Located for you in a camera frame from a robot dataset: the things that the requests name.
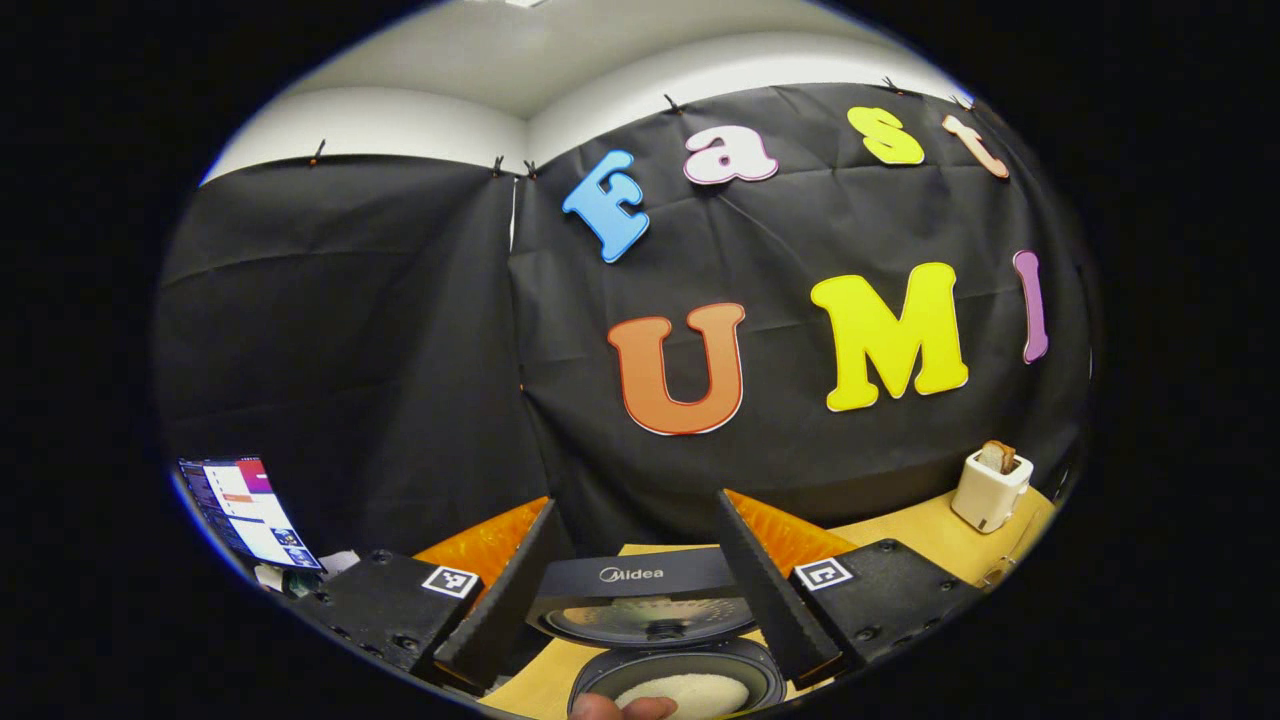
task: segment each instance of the wooden table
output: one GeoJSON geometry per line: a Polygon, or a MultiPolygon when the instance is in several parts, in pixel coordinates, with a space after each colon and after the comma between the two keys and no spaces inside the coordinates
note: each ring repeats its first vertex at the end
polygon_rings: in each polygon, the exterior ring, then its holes
{"type": "MultiPolygon", "coordinates": [[[[1000,565],[1002,557],[1020,560],[1053,515],[1053,505],[1036,488],[1028,488],[1005,527],[991,534],[982,534],[951,511],[954,495],[955,491],[897,512],[831,528],[831,532],[858,546],[896,538],[952,575],[983,587],[983,575],[1000,565]]],[[[716,546],[626,544],[618,555],[645,555],[700,547],[716,546]]],[[[765,644],[760,630],[753,630],[742,637],[765,644]]],[[[605,651],[558,638],[552,639],[524,670],[480,702],[538,720],[564,720],[573,679],[588,661],[602,652],[605,651]]],[[[818,689],[829,682],[799,692],[788,682],[786,700],[818,689]]]]}

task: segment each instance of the hand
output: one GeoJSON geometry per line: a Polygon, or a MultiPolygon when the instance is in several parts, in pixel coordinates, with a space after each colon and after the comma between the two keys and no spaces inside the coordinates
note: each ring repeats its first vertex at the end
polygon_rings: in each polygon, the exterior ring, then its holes
{"type": "Polygon", "coordinates": [[[620,710],[602,694],[582,693],[573,701],[568,720],[662,720],[678,707],[669,697],[640,697],[620,710]]]}

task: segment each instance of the computer screen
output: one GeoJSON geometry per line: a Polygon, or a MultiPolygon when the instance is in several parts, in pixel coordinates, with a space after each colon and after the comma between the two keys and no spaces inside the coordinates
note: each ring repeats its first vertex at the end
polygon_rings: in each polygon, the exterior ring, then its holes
{"type": "Polygon", "coordinates": [[[228,547],[262,562],[323,571],[280,507],[259,457],[178,459],[209,527],[228,547]]]}

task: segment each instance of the midea logo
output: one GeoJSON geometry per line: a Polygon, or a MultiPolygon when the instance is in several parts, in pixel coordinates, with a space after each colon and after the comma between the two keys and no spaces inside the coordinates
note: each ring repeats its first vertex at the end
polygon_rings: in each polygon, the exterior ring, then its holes
{"type": "Polygon", "coordinates": [[[614,580],[641,580],[660,577],[662,570],[620,570],[612,566],[600,570],[600,579],[605,583],[612,583],[614,580]]]}

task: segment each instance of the letter f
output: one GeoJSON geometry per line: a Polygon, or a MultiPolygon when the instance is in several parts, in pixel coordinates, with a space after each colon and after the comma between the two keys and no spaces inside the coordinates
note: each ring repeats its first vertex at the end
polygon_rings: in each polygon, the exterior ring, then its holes
{"type": "Polygon", "coordinates": [[[622,210],[623,202],[639,205],[644,200],[640,186],[628,176],[618,173],[631,167],[635,158],[625,150],[611,150],[603,160],[577,187],[564,199],[561,210],[577,213],[595,237],[600,238],[600,258],[613,263],[626,252],[644,231],[649,229],[649,215],[636,213],[628,215],[622,210]],[[608,179],[609,191],[604,192],[600,183],[608,179]]]}

